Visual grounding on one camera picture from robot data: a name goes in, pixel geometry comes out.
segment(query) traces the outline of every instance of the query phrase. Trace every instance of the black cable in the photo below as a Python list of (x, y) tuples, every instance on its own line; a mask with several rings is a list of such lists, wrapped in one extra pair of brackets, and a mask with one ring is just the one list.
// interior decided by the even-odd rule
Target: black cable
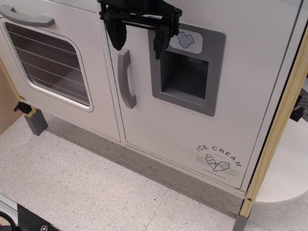
[(15, 222), (13, 221), (13, 219), (9, 215), (0, 211), (0, 217), (3, 217), (4, 219), (6, 219), (9, 222), (9, 224), (11, 225), (12, 231), (17, 231), (17, 227), (15, 225)]

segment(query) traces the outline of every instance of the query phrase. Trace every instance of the ice cream cone graphic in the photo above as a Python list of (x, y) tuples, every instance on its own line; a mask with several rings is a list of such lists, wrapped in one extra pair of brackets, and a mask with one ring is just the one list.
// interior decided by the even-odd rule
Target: ice cream cone graphic
[(210, 154), (207, 154), (205, 159), (207, 163), (212, 167), (212, 169), (216, 168), (216, 161), (213, 159), (213, 157)]
[(228, 169), (229, 167), (230, 167), (230, 163), (221, 161), (216, 165), (213, 171), (214, 172), (223, 171), (223, 170)]

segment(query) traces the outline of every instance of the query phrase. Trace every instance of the ice dispenser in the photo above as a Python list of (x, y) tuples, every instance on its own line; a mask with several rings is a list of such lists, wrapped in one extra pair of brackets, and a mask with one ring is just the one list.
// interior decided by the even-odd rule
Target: ice dispenser
[(214, 116), (226, 34), (181, 24), (160, 60), (148, 32), (152, 93), (155, 98)]

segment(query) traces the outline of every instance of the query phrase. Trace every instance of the wooden panel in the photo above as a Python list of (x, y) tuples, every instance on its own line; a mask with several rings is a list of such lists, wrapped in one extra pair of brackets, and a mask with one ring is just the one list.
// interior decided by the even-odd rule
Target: wooden panel
[(18, 100), (0, 68), (0, 134), (2, 134), (12, 123), (14, 123), (22, 112), (14, 112)]
[(240, 216), (248, 218), (259, 189), (265, 178), (270, 162), (275, 154), (284, 128), (288, 122), (299, 92), (308, 73), (308, 30), (306, 30), (300, 46), (289, 81), (283, 93), (281, 103), (273, 121), (268, 139), (262, 152), (256, 172), (245, 197)]

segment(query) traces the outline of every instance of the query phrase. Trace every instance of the gray dispenser frame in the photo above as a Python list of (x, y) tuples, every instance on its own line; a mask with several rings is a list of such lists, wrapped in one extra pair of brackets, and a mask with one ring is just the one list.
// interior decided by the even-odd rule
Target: gray dispenser frame
[(200, 53), (169, 45), (161, 59), (156, 60), (155, 33), (148, 32), (152, 94), (163, 101), (214, 116), (226, 34), (186, 24), (181, 24), (181, 28), (202, 36)]

